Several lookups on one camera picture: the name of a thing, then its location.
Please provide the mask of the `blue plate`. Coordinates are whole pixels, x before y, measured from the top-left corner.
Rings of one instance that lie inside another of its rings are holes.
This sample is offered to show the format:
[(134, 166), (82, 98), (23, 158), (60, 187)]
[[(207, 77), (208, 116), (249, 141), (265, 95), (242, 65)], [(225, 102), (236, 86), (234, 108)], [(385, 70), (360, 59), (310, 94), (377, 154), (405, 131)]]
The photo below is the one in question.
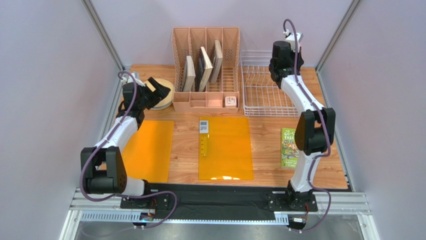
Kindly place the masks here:
[(164, 110), (164, 109), (167, 109), (168, 107), (171, 107), (172, 105), (165, 105), (165, 106), (162, 106), (162, 107), (153, 107), (151, 110), (155, 110), (155, 111), (159, 111), (159, 110)]

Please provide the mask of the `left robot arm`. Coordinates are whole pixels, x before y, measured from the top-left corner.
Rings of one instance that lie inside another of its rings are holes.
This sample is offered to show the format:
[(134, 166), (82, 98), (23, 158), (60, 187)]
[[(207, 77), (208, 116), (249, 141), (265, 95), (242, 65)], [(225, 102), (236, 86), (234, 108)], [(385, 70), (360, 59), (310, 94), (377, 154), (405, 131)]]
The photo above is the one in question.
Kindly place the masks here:
[(145, 191), (144, 180), (127, 175), (122, 150), (141, 127), (144, 111), (159, 104), (171, 90), (152, 77), (147, 82), (141, 82), (133, 75), (123, 80), (123, 99), (113, 126), (100, 142), (83, 148), (80, 153), (80, 188), (85, 196), (142, 196)]

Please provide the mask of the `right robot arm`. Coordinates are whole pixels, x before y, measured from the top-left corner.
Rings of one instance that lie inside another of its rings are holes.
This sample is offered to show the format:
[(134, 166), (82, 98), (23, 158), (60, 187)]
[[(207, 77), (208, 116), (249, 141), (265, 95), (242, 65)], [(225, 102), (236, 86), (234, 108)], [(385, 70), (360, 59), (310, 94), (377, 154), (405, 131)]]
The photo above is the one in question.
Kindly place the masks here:
[(334, 141), (336, 112), (324, 107), (305, 85), (300, 68), (301, 51), (287, 41), (275, 41), (269, 72), (272, 80), (285, 92), (299, 113), (294, 140), (299, 150), (293, 177), (288, 182), (284, 202), (291, 210), (304, 209), (314, 201), (313, 178), (322, 157), (330, 154)]

